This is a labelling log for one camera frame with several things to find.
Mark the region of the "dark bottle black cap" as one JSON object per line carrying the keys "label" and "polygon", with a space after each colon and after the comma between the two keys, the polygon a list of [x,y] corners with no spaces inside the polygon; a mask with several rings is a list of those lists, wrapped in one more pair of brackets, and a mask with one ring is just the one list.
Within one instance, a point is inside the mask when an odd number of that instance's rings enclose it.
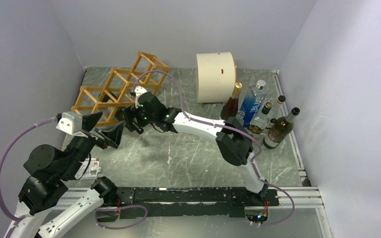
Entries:
{"label": "dark bottle black cap", "polygon": [[[103,102],[106,103],[106,102],[114,102],[114,100],[112,100],[112,98],[106,94],[103,98]],[[107,117],[110,116],[110,113],[114,110],[115,108],[114,107],[108,107],[105,109],[105,114]],[[115,113],[114,113],[114,116],[112,119],[117,119],[118,121],[124,121],[125,120],[125,117],[124,117],[124,113],[123,113],[123,109],[124,107],[120,107],[120,108],[117,108],[115,109]]]}

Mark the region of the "clear bottle dark cap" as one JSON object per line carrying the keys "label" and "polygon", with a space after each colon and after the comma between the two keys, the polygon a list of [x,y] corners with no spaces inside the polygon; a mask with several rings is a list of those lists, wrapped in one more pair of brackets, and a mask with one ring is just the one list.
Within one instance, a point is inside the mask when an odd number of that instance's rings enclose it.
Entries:
{"label": "clear bottle dark cap", "polygon": [[264,130],[267,123],[267,115],[271,108],[272,104],[270,102],[265,103],[259,114],[251,120],[248,132],[253,138],[257,139]]}

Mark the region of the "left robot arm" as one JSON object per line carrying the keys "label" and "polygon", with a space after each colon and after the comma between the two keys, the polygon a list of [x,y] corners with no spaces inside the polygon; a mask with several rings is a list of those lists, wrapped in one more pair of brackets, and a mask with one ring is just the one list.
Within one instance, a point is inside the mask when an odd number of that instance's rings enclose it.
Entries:
{"label": "left robot arm", "polygon": [[0,208],[11,223],[7,238],[59,238],[90,212],[102,206],[120,206],[117,186],[107,177],[96,179],[86,193],[48,223],[44,219],[67,192],[66,181],[75,180],[82,163],[91,158],[94,147],[118,148],[124,123],[99,129],[102,113],[85,116],[73,112],[58,114],[32,125],[32,129],[55,122],[57,129],[72,135],[64,150],[49,144],[33,149],[24,163],[29,177],[19,195],[15,214],[5,206],[0,188]]}

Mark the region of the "blue square glass bottle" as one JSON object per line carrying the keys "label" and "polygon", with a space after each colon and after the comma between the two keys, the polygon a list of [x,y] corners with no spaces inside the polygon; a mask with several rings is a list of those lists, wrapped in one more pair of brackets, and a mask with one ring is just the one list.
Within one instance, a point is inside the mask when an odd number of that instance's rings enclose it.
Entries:
{"label": "blue square glass bottle", "polygon": [[237,119],[243,127],[249,127],[251,120],[256,116],[267,97],[266,82],[258,80],[255,85],[249,87],[242,105],[237,112]]}

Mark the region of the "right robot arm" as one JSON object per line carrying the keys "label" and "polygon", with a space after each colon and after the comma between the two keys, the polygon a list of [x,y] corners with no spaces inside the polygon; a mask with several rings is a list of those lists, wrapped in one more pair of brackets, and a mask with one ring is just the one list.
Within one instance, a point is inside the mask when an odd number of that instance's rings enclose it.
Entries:
{"label": "right robot arm", "polygon": [[162,132],[192,134],[215,141],[222,158],[240,171],[249,202],[260,205],[266,200],[268,185],[254,161],[252,137],[244,132],[237,119],[212,120],[179,108],[167,108],[149,92],[140,95],[137,103],[123,113],[129,131],[142,134],[143,128],[151,124]]}

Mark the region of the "clear glass bottle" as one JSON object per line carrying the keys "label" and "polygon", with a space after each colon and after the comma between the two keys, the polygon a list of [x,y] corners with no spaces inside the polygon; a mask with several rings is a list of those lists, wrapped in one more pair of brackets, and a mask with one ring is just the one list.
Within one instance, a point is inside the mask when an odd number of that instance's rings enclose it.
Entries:
{"label": "clear glass bottle", "polygon": [[278,98],[274,101],[275,110],[279,111],[282,104],[286,101],[286,97],[284,95],[278,96]]}

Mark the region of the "dark green wine bottle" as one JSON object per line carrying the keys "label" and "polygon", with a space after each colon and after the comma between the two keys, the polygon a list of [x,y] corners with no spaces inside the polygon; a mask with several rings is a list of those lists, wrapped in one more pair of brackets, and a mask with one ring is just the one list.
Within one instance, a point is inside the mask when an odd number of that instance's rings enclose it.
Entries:
{"label": "dark green wine bottle", "polygon": [[294,107],[287,116],[278,118],[264,137],[264,146],[268,149],[276,148],[293,130],[294,119],[300,112],[301,110],[298,107]]}

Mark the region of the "dark bottle gold cap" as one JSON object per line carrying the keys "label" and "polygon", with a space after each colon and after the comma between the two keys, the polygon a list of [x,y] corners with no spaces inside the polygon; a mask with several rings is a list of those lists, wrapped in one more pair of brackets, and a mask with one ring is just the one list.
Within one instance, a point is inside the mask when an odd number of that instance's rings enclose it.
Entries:
{"label": "dark bottle gold cap", "polygon": [[236,82],[231,93],[230,98],[224,104],[220,118],[222,120],[227,120],[229,117],[235,117],[238,112],[238,104],[239,104],[239,95],[242,89],[242,83]]}

